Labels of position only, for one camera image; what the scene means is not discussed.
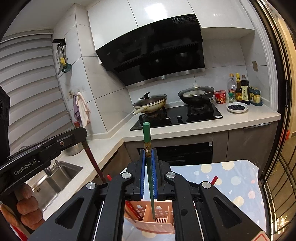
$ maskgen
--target plate of blueberries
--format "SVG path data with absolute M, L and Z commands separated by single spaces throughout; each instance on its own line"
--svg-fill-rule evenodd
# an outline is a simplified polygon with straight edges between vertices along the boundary
M 241 102 L 229 103 L 226 105 L 227 110 L 233 113 L 243 113 L 248 110 L 248 105 Z

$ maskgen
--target range hood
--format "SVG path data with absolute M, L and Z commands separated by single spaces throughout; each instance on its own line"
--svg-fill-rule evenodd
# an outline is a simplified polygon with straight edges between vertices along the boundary
M 132 30 L 96 50 L 107 71 L 138 86 L 205 70 L 195 14 L 163 19 Z

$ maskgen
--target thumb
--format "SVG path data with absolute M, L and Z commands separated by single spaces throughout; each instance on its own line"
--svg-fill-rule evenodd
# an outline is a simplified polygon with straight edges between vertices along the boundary
M 7 209 L 7 206 L 4 205 L 4 204 L 1 204 L 0 205 L 0 210 L 4 216 L 4 218 L 6 219 L 6 221 L 12 225 L 12 226 L 15 226 L 15 227 L 18 227 L 19 226 L 19 221 L 16 219 L 16 217 L 8 211 Z

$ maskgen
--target blue gripper pad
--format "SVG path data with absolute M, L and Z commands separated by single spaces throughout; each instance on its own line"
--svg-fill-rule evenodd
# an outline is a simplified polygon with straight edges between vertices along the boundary
M 152 156 L 151 162 L 152 162 L 153 193 L 154 193 L 154 199 L 157 199 L 157 178 L 156 178 L 156 169 L 155 169 L 154 149 L 152 149 L 151 156 Z
M 144 185 L 145 185 L 145 152 L 143 151 L 142 169 L 141 169 L 141 190 L 140 190 L 141 199 L 143 199 L 143 196 L 144 196 Z

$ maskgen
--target white bowl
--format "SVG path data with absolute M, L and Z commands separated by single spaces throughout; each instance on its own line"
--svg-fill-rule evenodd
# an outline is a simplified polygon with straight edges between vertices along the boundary
M 245 107 L 244 110 L 232 110 L 232 109 L 229 109 L 228 107 L 230 105 L 243 105 Z M 233 112 L 233 113 L 243 113 L 243 112 L 246 112 L 248 110 L 249 106 L 245 103 L 241 103 L 241 102 L 233 102 L 233 103 L 229 103 L 226 105 L 226 109 L 230 112 Z

